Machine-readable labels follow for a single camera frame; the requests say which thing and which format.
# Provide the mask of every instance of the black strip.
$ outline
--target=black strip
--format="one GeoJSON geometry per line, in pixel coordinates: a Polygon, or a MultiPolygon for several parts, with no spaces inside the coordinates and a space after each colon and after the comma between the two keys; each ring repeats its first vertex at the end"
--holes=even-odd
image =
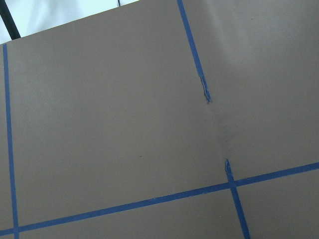
{"type": "Polygon", "coordinates": [[[0,0],[0,15],[12,40],[21,38],[5,0],[0,0]]]}

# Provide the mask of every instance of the vertical blue line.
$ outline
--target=vertical blue line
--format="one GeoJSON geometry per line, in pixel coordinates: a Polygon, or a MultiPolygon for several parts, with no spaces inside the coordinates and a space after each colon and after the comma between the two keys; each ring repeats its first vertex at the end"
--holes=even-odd
{"type": "Polygon", "coordinates": [[[193,58],[194,58],[195,66],[196,66],[196,69],[197,69],[197,73],[198,73],[198,75],[200,77],[200,80],[201,80],[201,83],[203,85],[204,93],[205,93],[205,96],[207,98],[207,101],[211,102],[211,96],[210,96],[210,93],[209,93],[209,90],[208,90],[208,86],[207,86],[207,83],[206,83],[204,71],[203,71],[203,68],[201,66],[201,62],[199,60],[199,56],[198,56],[198,53],[197,53],[197,49],[196,49],[195,41],[194,41],[194,38],[193,38],[193,34],[191,33],[191,29],[190,29],[190,26],[189,26],[189,22],[188,22],[188,19],[187,19],[187,15],[186,15],[186,11],[185,11],[185,8],[184,8],[183,1],[182,0],[177,0],[177,4],[178,4],[179,11],[180,11],[181,19],[183,20],[183,24],[184,24],[184,27],[185,27],[188,43],[189,43],[191,52],[193,54],[193,58]]]}
{"type": "Polygon", "coordinates": [[[14,233],[14,239],[19,239],[18,209],[17,209],[17,202],[16,202],[14,163],[13,163],[8,51],[7,51],[6,44],[3,45],[3,65],[4,65],[6,131],[7,131],[7,140],[8,140],[9,172],[10,172],[10,187],[11,187],[11,201],[12,201],[12,217],[13,217],[13,233],[14,233]]]}
{"type": "Polygon", "coordinates": [[[248,230],[247,222],[245,219],[244,211],[243,211],[243,208],[242,208],[241,203],[240,203],[240,199],[239,199],[236,184],[234,181],[233,173],[231,171],[230,164],[229,164],[228,160],[226,160],[226,173],[227,173],[229,188],[230,188],[231,194],[233,195],[233,199],[234,199],[234,203],[235,203],[235,207],[236,207],[236,211],[237,211],[237,215],[239,218],[241,229],[243,231],[245,239],[250,239],[249,230],[248,230]]]}

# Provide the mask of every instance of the black pole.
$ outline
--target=black pole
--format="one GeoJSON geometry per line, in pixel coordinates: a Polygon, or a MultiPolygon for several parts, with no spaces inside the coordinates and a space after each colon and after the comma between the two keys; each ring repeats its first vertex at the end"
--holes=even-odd
{"type": "Polygon", "coordinates": [[[0,0],[0,15],[11,39],[21,38],[5,0],[0,0]]]}

